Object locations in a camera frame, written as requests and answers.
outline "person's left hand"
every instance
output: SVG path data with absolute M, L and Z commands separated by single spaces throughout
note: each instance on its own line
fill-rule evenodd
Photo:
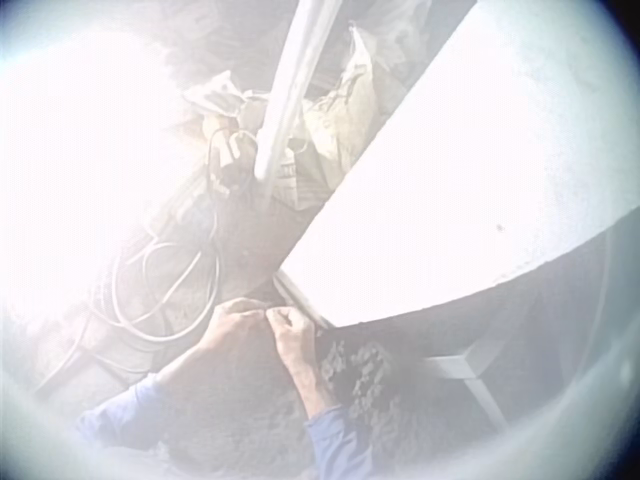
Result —
M 258 300 L 236 298 L 218 305 L 197 348 L 206 352 L 223 344 L 237 343 L 252 327 L 266 321 L 266 305 Z

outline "white metal panel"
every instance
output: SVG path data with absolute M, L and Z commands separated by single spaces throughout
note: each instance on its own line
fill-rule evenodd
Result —
M 281 268 L 336 326 L 442 304 L 640 205 L 638 69 L 587 2 L 472 8 Z

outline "blue sleeve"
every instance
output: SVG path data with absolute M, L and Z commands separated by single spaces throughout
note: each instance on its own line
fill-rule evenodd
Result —
M 154 379 L 155 375 L 148 375 L 127 391 L 85 412 L 76 422 L 76 431 L 99 447 L 153 447 L 174 417 Z
M 345 407 L 333 407 L 307 422 L 321 480 L 373 477 L 371 445 Z

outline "bright light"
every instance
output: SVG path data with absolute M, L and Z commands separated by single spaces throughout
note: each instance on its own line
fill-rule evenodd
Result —
M 160 52 L 92 31 L 0 76 L 3 294 L 27 315 L 80 300 L 184 160 L 162 127 L 182 100 Z

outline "white pipe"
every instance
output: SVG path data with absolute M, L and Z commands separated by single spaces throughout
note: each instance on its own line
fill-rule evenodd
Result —
M 300 0 L 273 82 L 254 167 L 255 206 L 266 210 L 276 172 L 342 0 Z

